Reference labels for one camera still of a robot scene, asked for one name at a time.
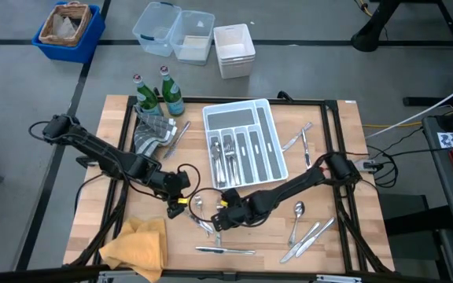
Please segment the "blue plastic bin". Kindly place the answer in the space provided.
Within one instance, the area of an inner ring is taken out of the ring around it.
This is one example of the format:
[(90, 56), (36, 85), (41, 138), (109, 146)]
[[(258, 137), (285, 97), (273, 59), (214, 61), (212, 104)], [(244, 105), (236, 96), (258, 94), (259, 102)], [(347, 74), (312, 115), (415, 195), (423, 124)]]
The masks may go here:
[(94, 51), (98, 45), (99, 39), (105, 30), (105, 21), (101, 16), (101, 8), (96, 5), (89, 5), (90, 11), (93, 13), (92, 19), (85, 32), (83, 33), (79, 43), (76, 46), (57, 46), (42, 43), (39, 40), (39, 33), (42, 31), (44, 24), (36, 32), (31, 40), (33, 46), (37, 46), (46, 57), (51, 60), (69, 61), (85, 64), (92, 58)]

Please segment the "grey checked dish towel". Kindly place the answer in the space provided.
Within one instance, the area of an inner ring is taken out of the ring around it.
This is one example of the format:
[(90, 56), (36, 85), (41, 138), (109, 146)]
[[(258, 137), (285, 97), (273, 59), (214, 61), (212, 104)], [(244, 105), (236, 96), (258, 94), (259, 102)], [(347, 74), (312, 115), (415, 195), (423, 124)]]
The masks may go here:
[(175, 119), (144, 113), (139, 105), (134, 107), (139, 122), (134, 131), (134, 151), (151, 157), (159, 146), (169, 145), (176, 132)]

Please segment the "wicker basket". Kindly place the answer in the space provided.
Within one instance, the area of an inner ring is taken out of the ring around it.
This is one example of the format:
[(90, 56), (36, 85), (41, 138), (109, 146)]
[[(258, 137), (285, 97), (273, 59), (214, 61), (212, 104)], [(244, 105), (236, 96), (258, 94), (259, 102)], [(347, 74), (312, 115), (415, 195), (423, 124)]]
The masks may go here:
[[(60, 39), (52, 35), (53, 15), (59, 14), (63, 17), (69, 17), (71, 21), (78, 26), (74, 38)], [(66, 4), (57, 4), (46, 18), (42, 31), (39, 33), (39, 40), (45, 44), (57, 46), (76, 46), (79, 43), (87, 25), (92, 18), (92, 12), (87, 4), (78, 1), (71, 1)]]

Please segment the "white plastic cutlery tray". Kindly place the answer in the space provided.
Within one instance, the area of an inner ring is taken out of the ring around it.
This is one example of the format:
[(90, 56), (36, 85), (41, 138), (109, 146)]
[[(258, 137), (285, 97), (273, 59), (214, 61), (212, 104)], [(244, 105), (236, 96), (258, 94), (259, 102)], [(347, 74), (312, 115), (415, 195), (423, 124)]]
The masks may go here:
[[(215, 189), (240, 188), (289, 177), (267, 99), (209, 105), (202, 110)], [(224, 144), (233, 142), (241, 184), (233, 186)]]

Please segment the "black pedestal stand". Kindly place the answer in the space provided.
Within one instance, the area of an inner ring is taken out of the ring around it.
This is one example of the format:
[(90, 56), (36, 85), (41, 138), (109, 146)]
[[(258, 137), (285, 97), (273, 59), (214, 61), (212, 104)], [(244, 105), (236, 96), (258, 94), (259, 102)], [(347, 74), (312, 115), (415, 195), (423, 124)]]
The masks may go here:
[(379, 36), (386, 23), (398, 8), (401, 0), (380, 0), (377, 9), (371, 13), (363, 0), (355, 0), (359, 8), (370, 17), (369, 21), (351, 38), (352, 46), (362, 52), (373, 52), (379, 46)]

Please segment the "small silver fork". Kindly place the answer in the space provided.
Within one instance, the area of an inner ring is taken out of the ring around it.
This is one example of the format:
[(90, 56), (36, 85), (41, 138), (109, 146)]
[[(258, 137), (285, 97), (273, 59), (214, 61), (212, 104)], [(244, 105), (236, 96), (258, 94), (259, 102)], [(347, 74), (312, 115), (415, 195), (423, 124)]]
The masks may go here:
[(203, 219), (204, 218), (204, 212), (203, 212), (203, 201), (201, 199), (201, 196), (196, 194), (193, 199), (194, 199), (195, 206), (196, 206), (196, 208), (198, 209), (198, 211), (200, 213), (200, 217)]

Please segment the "yellow cloth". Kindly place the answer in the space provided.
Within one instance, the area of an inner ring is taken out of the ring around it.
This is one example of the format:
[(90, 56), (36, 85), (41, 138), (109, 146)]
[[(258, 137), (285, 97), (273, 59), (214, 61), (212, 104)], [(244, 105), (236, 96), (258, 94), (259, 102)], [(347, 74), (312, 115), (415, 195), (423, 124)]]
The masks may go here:
[(168, 263), (164, 219), (129, 218), (117, 238), (100, 248), (99, 253), (112, 270), (128, 266), (150, 283), (156, 283)]

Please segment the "white stacked storage bins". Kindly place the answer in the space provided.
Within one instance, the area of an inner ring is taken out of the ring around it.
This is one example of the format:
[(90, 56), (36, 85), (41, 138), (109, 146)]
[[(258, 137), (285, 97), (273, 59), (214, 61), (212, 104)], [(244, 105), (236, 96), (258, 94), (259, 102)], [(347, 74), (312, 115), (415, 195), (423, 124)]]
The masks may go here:
[(223, 79), (249, 76), (256, 50), (246, 24), (213, 28), (215, 52)]

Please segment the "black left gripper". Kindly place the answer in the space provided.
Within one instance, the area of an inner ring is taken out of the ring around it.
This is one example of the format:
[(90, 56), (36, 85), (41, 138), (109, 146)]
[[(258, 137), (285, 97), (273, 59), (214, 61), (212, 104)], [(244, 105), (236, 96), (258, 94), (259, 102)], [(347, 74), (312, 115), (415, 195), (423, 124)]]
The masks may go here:
[[(162, 190), (168, 195), (168, 198), (183, 198), (182, 191), (190, 187), (190, 180), (185, 171), (165, 172), (162, 179)], [(185, 204), (179, 204), (177, 215), (183, 213), (186, 209)], [(167, 208), (168, 218), (173, 219), (176, 216), (174, 208)]]

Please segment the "clear plastic bin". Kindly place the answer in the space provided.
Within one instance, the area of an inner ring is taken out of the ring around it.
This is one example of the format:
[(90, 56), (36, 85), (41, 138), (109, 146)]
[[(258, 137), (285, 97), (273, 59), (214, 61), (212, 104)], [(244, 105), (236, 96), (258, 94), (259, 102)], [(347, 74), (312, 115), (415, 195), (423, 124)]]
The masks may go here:
[(178, 61), (206, 65), (212, 44), (215, 16), (211, 13), (183, 10), (175, 23), (170, 43)]

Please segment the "grey power adapter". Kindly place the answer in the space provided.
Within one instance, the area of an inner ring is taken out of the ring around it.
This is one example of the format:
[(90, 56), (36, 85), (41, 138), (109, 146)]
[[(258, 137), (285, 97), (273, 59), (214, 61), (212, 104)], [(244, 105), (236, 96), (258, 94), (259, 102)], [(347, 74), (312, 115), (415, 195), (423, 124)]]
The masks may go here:
[(358, 171), (375, 172), (378, 170), (378, 164), (374, 160), (357, 160), (354, 165)]

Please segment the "black metal table frame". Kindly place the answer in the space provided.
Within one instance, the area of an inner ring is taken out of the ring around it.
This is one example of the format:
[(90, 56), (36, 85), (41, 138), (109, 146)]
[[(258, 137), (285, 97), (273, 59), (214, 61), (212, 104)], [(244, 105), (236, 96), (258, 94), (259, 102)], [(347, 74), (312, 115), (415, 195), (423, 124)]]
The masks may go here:
[[(109, 95), (105, 99), (97, 136), (108, 143), (118, 145), (125, 121), (128, 105), (135, 98), (130, 96)], [(213, 102), (223, 102), (220, 97), (186, 97), (186, 112), (179, 117), (179, 125), (191, 121), (190, 133), (181, 141), (175, 155), (162, 161), (165, 171), (176, 171), (180, 164), (190, 162), (201, 171), (201, 187), (212, 185), (211, 169), (207, 163), (205, 132), (202, 108)], [(349, 152), (366, 152), (366, 142), (361, 127), (357, 104), (347, 101), (319, 101), (270, 99), (270, 107), (279, 140), (286, 142), (295, 135), (306, 121), (313, 127), (308, 132), (312, 162), (331, 149), (338, 150), (339, 144)], [(104, 210), (111, 213), (116, 201), (125, 189), (122, 182), (114, 182), (107, 177), (100, 177), (86, 184), (79, 198), (79, 204), (72, 223), (68, 245), (63, 263), (72, 263), (99, 232), (104, 223)], [(291, 207), (298, 200), (306, 206), (297, 236), (299, 240), (306, 230), (316, 221), (322, 225), (330, 217), (336, 216), (333, 189), (331, 186), (319, 186), (307, 189), (293, 198), (284, 201), (271, 217), (257, 228), (235, 228), (222, 232), (222, 243), (228, 248), (254, 249), (255, 255), (220, 255), (199, 252), (196, 246), (213, 245), (213, 237), (206, 238), (196, 224), (184, 213), (169, 219), (167, 204), (161, 200), (142, 195), (130, 187), (127, 203), (124, 205), (121, 220), (113, 224), (105, 236), (105, 242), (118, 235), (118, 226), (130, 217), (141, 220), (165, 219), (168, 240), (167, 269), (163, 277), (196, 277), (198, 279), (215, 278), (224, 281), (237, 280), (311, 280), (312, 274), (344, 274), (345, 263), (339, 232), (339, 223), (330, 227), (298, 259), (279, 263), (289, 247), (285, 241), (290, 234), (290, 225), (294, 223)], [(356, 185), (354, 191), (356, 214), (360, 232), (374, 254), (390, 270), (394, 270), (391, 249), (385, 229), (384, 218), (378, 192), (365, 182)]]

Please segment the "crumpled clear plastic wrap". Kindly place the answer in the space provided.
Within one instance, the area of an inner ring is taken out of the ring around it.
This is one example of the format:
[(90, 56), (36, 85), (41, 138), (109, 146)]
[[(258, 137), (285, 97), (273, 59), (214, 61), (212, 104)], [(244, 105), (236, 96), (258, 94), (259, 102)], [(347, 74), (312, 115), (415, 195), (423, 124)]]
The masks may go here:
[(52, 35), (60, 39), (74, 38), (77, 30), (78, 26), (69, 17), (63, 17), (59, 14), (53, 15)]

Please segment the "green glass bottle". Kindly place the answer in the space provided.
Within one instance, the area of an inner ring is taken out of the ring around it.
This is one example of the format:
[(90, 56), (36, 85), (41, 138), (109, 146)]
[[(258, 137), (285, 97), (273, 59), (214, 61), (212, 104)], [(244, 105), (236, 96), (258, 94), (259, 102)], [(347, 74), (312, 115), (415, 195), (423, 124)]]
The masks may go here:
[(162, 116), (163, 111), (160, 107), (160, 103), (157, 99), (157, 96), (150, 88), (145, 85), (142, 80), (142, 77), (139, 74), (134, 74), (133, 82), (137, 88), (137, 100), (139, 108), (148, 115)]
[(179, 85), (170, 76), (167, 66), (163, 65), (160, 67), (160, 74), (163, 79), (162, 95), (168, 107), (169, 114), (172, 116), (182, 115), (185, 111), (185, 105)]

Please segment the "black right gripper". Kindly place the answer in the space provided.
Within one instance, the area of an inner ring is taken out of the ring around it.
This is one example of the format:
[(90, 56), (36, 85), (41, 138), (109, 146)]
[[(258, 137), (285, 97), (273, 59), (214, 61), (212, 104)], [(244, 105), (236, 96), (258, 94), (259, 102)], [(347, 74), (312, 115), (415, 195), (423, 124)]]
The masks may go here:
[(227, 202), (221, 213), (211, 217), (215, 231), (228, 230), (229, 225), (253, 225), (258, 222), (258, 215), (250, 202), (258, 192), (255, 191), (245, 197), (240, 197), (236, 189), (228, 189), (222, 193), (222, 200)]

